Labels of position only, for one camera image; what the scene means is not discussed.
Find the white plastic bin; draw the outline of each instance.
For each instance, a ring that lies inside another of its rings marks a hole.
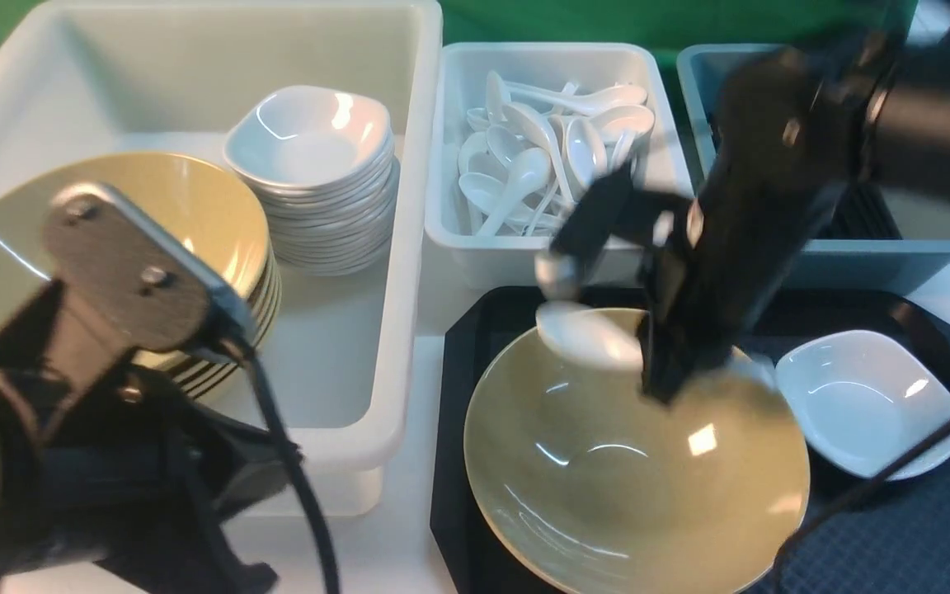
[[[471,133],[465,113],[486,105],[486,77],[491,70],[509,82],[546,89],[562,89],[568,82],[585,91],[615,83],[645,87],[656,123],[649,143],[651,158],[644,172],[637,174],[648,187],[693,194],[670,102],[655,58],[647,50],[622,44],[448,45],[442,50],[438,80],[426,230],[432,241],[451,253],[468,285],[485,290],[535,285],[534,254],[549,242],[545,237],[473,237],[468,229],[468,206],[457,187],[457,153]],[[635,247],[611,240],[595,281],[632,281],[638,259]]]
[[[0,196],[114,151],[221,163],[225,133],[290,84],[367,95],[391,111],[402,166],[389,262],[336,279],[283,270],[264,349],[331,515],[376,504],[402,439],[440,48],[433,0],[101,0],[43,4],[0,49]],[[259,420],[244,381],[216,408]],[[256,512],[299,511],[284,493]]]

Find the yellow bowl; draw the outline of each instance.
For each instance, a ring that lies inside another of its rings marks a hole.
[[[269,230],[259,200],[232,173],[197,158],[135,152],[91,158],[43,174],[0,199],[0,326],[41,283],[53,262],[42,248],[49,199],[81,181],[109,183],[219,273],[243,298],[259,281]],[[181,353],[139,353],[167,368]]]
[[[600,309],[634,330],[642,312]],[[638,373],[569,364],[531,330],[479,380],[464,424],[475,501],[511,553],[580,594],[724,594],[800,526],[808,454],[778,392],[736,373],[670,408]]]

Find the gray plastic bin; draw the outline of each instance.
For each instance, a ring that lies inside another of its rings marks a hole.
[[[684,104],[703,177],[717,156],[706,116],[732,68],[773,45],[693,45],[676,58]],[[788,286],[879,289],[907,294],[950,262],[950,210],[917,196],[884,191],[902,240],[822,240],[808,242],[788,277]]]

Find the small white bowl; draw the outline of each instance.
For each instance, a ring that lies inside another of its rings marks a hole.
[[[808,444],[870,478],[950,418],[950,392],[897,341],[851,330],[804,343],[776,365]],[[890,477],[928,473],[950,458],[950,436]]]
[[[391,116],[376,99],[286,87],[235,125],[223,156],[241,176],[264,186],[321,188],[363,172],[389,135]]]

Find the white spoon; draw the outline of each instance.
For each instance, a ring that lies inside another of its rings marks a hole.
[[[616,106],[592,118],[592,125],[600,132],[605,144],[614,144],[622,132],[632,130],[643,136],[655,128],[655,112],[645,106]]]
[[[535,230],[538,230],[539,227],[542,226],[544,211],[548,208],[549,204],[552,204],[552,200],[555,200],[555,191],[557,191],[557,189],[559,189],[559,177],[554,177],[552,185],[548,187],[547,192],[544,192],[542,200],[538,203],[538,208],[534,208],[534,215],[530,218],[530,222],[527,223],[527,229],[523,232],[525,237],[532,237]]]
[[[505,123],[505,114],[501,112],[501,106],[510,104],[512,95],[508,92],[501,75],[491,70],[486,75],[486,114],[490,125],[501,125]]]
[[[629,158],[629,151],[633,150],[633,141],[637,139],[637,133],[632,130],[623,130],[622,135],[618,137],[618,142],[614,143],[614,150],[610,154],[610,170],[614,172],[618,167],[625,163]]]
[[[587,191],[592,180],[607,170],[607,147],[588,118],[570,120],[563,150],[567,166],[583,191]]]
[[[618,86],[608,87],[602,91],[589,93],[588,95],[564,95],[555,91],[538,89],[538,87],[529,87],[525,84],[509,84],[508,90],[511,96],[525,97],[543,101],[546,104],[555,106],[564,106],[564,108],[580,113],[582,116],[596,116],[614,106],[633,106],[643,105],[647,101],[647,90],[644,87],[638,87],[636,84],[618,84]]]
[[[486,130],[486,144],[490,154],[505,167],[511,167],[515,158],[523,152],[523,143],[504,125],[490,125]]]
[[[544,345],[578,365],[611,371],[641,371],[644,355],[636,336],[594,309],[570,301],[538,308],[538,335]]]
[[[464,176],[460,177],[459,185],[460,192],[464,194],[464,198],[468,200],[472,208],[480,211],[480,213],[484,215],[493,213],[494,208],[497,207],[498,200],[500,200],[501,195],[505,193],[505,184],[502,184],[501,181],[494,180],[493,177],[483,176],[482,173],[464,174]],[[508,223],[508,225],[514,225],[521,229],[521,227],[527,224],[527,221],[529,221],[533,213],[534,211],[532,211],[530,207],[520,202],[516,204],[505,222]],[[554,217],[554,215],[545,214],[543,224],[559,225],[562,224],[562,220],[558,217]]]
[[[482,237],[496,234],[505,219],[529,193],[539,191],[548,184],[551,169],[548,154],[542,149],[535,147],[520,152],[508,170],[508,183],[497,200],[497,206],[494,206],[493,213],[490,213],[476,234]]]
[[[468,136],[468,139],[464,140],[464,144],[460,145],[460,152],[457,153],[457,170],[459,170],[461,176],[471,169],[471,161],[476,154],[486,154],[487,152],[490,152],[490,146],[487,145],[486,132],[475,132]]]
[[[485,176],[493,177],[495,180],[501,180],[505,183],[508,180],[508,167],[501,165],[497,158],[485,152],[476,154],[468,163],[468,171],[471,173],[482,173]]]
[[[464,114],[468,118],[468,125],[476,132],[486,132],[490,127],[490,118],[487,117],[485,106],[475,106]]]
[[[548,152],[555,177],[559,180],[559,191],[562,193],[562,198],[569,204],[574,204],[574,195],[570,192],[566,170],[562,165],[562,155],[559,153],[559,140],[555,136],[555,132],[552,131],[552,126],[544,119],[542,114],[534,111],[532,106],[505,104],[501,111],[504,111],[506,120],[520,128],[521,133],[527,140]]]

